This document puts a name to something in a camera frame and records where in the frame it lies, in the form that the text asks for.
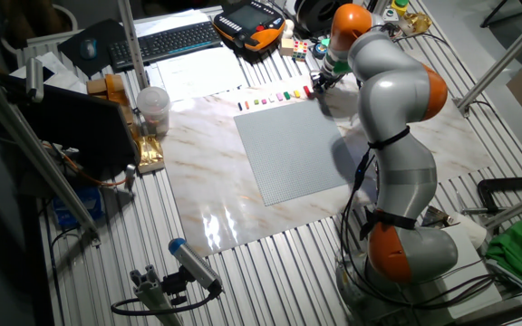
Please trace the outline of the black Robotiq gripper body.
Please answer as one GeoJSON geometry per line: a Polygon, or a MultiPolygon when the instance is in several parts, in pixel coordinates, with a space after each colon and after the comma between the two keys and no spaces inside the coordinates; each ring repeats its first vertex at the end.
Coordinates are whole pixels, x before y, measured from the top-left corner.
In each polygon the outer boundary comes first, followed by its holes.
{"type": "Polygon", "coordinates": [[[328,90],[334,84],[334,78],[321,71],[313,71],[313,88],[315,90],[328,90]]]}

